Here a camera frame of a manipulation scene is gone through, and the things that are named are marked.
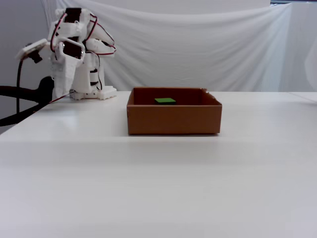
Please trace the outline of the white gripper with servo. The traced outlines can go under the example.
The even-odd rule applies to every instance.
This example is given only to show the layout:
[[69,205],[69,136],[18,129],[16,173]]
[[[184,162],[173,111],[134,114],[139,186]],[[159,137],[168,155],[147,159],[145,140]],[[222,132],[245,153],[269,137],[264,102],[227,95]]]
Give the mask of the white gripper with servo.
[[[54,80],[55,95],[57,98],[69,93],[74,81],[76,68],[82,63],[85,47],[79,42],[79,37],[59,37],[56,42],[55,54],[51,54],[51,77]],[[65,57],[62,73],[58,58]]]

